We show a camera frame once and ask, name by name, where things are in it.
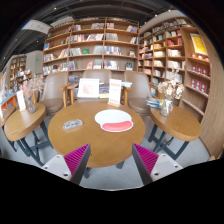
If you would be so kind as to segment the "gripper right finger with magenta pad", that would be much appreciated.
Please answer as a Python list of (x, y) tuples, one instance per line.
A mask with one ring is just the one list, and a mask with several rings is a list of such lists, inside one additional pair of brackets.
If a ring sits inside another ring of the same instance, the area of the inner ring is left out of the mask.
[(158, 155), (135, 143), (132, 144), (132, 155), (143, 185), (148, 185), (182, 169), (182, 166), (167, 154)]

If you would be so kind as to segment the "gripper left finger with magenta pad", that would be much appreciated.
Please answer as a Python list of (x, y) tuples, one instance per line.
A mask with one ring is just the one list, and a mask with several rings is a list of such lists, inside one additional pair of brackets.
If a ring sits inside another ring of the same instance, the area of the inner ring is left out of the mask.
[(42, 169), (79, 185), (90, 155), (90, 145), (86, 144), (65, 156), (54, 156), (42, 166)]

